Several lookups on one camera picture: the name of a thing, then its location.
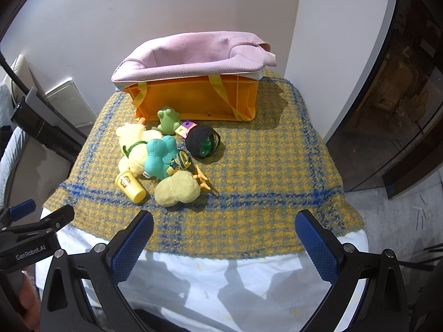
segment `green frog toy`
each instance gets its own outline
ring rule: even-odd
[[[157,113],[160,119],[160,124],[157,129],[164,135],[174,135],[176,129],[181,125],[179,115],[180,114],[173,108],[169,106],[163,107],[163,109]]]

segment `yellow cup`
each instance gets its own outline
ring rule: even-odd
[[[146,190],[142,185],[140,185],[140,182],[129,170],[118,174],[117,178],[115,179],[115,185],[136,204],[146,197]]]

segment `human hand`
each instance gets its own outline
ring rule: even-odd
[[[26,313],[22,316],[23,322],[30,331],[40,331],[40,301],[37,292],[29,278],[22,273],[23,286],[19,293],[19,301]]]

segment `white wall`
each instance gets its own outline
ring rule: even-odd
[[[396,0],[299,0],[284,76],[303,96],[327,141],[361,90]]]
[[[298,0],[28,0],[1,44],[25,55],[43,91],[74,79],[98,114],[117,65],[143,42],[181,32],[250,31],[272,46],[283,74]]]

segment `blue gripper pad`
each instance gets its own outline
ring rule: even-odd
[[[338,278],[337,258],[319,231],[301,212],[295,216],[295,231],[322,280],[333,285]]]
[[[153,231],[154,218],[148,212],[132,228],[111,260],[111,279],[115,285],[128,279]]]
[[[33,199],[22,202],[9,209],[9,219],[11,221],[19,221],[30,213],[35,211],[35,202]]]

